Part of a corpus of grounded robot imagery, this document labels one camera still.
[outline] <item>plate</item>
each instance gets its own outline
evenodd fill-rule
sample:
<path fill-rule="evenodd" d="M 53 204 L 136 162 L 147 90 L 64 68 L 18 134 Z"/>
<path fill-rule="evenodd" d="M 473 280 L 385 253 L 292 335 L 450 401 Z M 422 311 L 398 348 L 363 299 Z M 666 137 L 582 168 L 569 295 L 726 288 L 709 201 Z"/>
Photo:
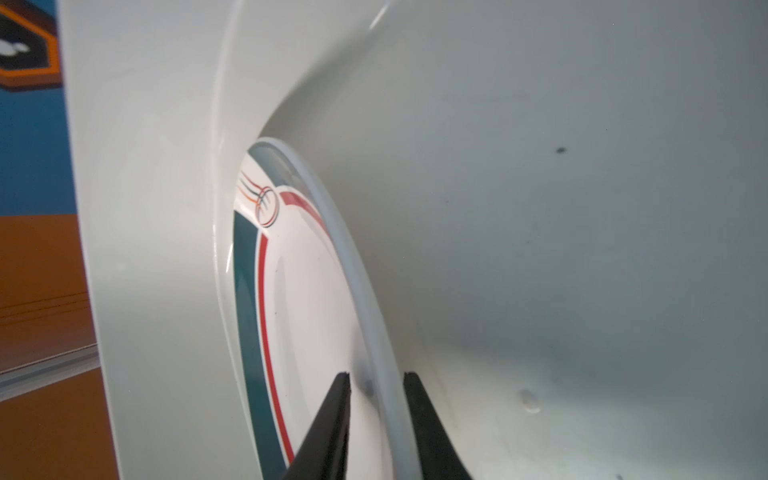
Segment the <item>plate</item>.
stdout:
<path fill-rule="evenodd" d="M 391 478 L 378 408 L 387 399 L 375 395 L 383 383 L 372 371 L 355 295 L 331 238 L 332 228 L 337 236 L 346 229 L 321 216 L 294 166 L 300 160 L 278 143 L 261 140 L 248 150 L 234 202 L 240 354 L 263 477 L 282 477 L 334 377 L 351 372 L 348 478 Z M 375 339 L 382 342 L 386 350 L 386 335 Z M 387 362 L 384 371 L 399 375 L 394 357 Z M 396 431 L 409 424 L 407 415 L 396 418 Z"/>

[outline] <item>wooden surface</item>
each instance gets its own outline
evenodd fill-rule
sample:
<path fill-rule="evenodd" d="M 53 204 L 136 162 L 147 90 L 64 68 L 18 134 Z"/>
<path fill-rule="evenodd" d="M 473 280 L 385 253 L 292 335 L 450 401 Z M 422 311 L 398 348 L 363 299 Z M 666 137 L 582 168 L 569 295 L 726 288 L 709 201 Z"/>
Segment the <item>wooden surface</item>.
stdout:
<path fill-rule="evenodd" d="M 0 217 L 0 372 L 96 342 L 76 215 Z"/>
<path fill-rule="evenodd" d="M 117 480 L 101 369 L 0 402 L 2 480 Z"/>

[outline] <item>hexagonal logo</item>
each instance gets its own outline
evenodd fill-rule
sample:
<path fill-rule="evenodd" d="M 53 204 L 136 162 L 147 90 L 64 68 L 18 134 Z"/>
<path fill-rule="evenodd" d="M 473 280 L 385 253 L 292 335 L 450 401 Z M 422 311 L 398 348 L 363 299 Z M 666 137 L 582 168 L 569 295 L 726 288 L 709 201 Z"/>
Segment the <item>hexagonal logo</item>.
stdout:
<path fill-rule="evenodd" d="M 61 87 L 55 20 L 25 0 L 0 0 L 0 87 Z"/>

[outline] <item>orange hexagon outline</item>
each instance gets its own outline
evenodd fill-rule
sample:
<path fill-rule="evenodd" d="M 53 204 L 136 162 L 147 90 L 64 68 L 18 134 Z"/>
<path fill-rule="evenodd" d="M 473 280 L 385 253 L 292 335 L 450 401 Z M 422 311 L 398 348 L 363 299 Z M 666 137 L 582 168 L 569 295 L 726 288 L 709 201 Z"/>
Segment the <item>orange hexagon outline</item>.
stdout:
<path fill-rule="evenodd" d="M 4 77 L 26 77 L 32 74 L 43 75 L 60 73 L 61 70 L 59 68 L 58 60 L 58 40 L 56 39 L 55 35 L 51 35 L 46 30 L 38 27 L 34 23 L 20 16 L 3 4 L 0 4 L 0 13 L 18 23 L 19 25 L 23 25 L 34 33 L 45 38 L 47 40 L 45 44 L 48 46 L 48 60 L 51 63 L 48 67 L 45 68 L 25 68 L 23 70 L 5 70 L 0 68 L 0 75 Z"/>

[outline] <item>blue wall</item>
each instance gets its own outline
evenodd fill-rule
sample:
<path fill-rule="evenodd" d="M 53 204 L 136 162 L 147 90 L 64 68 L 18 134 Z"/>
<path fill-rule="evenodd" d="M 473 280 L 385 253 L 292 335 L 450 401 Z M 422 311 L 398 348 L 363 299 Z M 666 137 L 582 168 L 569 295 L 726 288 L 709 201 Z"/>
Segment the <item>blue wall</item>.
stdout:
<path fill-rule="evenodd" d="M 53 0 L 31 3 L 55 14 Z M 64 90 L 0 89 L 0 216 L 74 213 Z"/>

